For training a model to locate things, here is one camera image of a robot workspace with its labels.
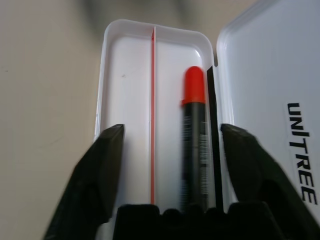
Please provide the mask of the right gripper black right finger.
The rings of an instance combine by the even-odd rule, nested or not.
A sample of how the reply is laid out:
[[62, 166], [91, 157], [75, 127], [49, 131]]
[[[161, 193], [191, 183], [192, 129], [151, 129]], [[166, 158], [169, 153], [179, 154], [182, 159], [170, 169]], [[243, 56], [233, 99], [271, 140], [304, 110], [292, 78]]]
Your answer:
[[295, 187], [269, 153], [247, 130], [220, 127], [229, 177], [240, 202], [266, 203], [282, 233], [290, 240], [318, 240], [320, 226]]

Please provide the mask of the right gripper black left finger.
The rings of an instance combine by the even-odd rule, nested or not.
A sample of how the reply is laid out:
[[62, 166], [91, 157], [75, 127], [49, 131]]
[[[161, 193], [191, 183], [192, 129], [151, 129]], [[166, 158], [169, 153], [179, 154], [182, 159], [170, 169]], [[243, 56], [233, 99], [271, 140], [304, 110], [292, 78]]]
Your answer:
[[93, 240], [112, 217], [121, 172], [125, 126], [101, 132], [76, 164], [45, 240]]

